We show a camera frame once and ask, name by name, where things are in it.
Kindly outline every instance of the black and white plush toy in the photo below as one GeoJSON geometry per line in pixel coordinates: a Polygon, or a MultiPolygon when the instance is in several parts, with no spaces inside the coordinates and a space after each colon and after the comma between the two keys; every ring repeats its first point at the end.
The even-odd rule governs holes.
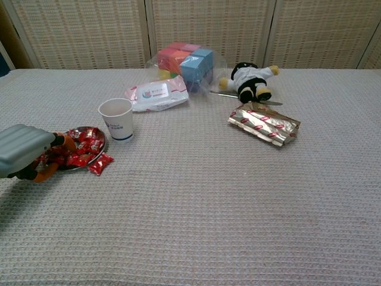
{"type": "Polygon", "coordinates": [[[278,66],[259,69],[253,63],[239,63],[232,71],[232,79],[220,79],[220,89],[235,90],[242,103],[271,98],[266,79],[279,74],[278,66]]]}

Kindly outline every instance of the table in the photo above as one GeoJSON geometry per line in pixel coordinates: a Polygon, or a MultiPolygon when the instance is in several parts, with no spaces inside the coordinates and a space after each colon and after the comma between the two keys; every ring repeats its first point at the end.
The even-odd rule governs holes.
{"type": "MultiPolygon", "coordinates": [[[[145,70],[16,70],[0,129],[107,128],[97,108],[145,70]]],[[[100,177],[0,181],[3,285],[381,285],[381,71],[281,70],[277,148],[228,124],[237,100],[134,114],[100,177]]]]}

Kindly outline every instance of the white paper cup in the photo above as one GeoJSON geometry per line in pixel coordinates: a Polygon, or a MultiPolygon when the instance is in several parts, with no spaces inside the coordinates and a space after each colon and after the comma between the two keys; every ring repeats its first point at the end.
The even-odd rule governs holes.
{"type": "Polygon", "coordinates": [[[99,106],[98,111],[114,140],[129,142],[133,138],[131,101],[125,98],[106,100],[99,106]]]}

